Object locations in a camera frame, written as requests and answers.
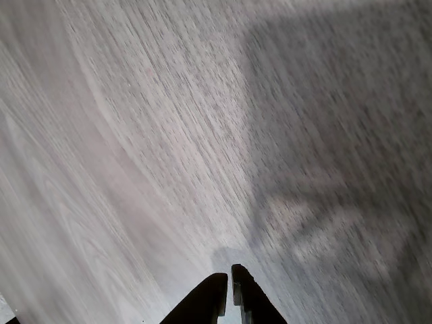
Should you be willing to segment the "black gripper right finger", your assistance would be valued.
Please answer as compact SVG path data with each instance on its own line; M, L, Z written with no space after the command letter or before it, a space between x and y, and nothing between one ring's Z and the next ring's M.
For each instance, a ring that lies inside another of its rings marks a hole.
M232 265L232 285L233 302L240 307L242 323L287 323L241 264Z

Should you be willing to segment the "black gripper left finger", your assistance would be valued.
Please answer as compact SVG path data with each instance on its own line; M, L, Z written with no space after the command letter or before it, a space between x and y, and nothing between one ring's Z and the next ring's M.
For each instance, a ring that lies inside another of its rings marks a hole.
M202 280L161 322L217 323L225 315L227 273L214 273Z

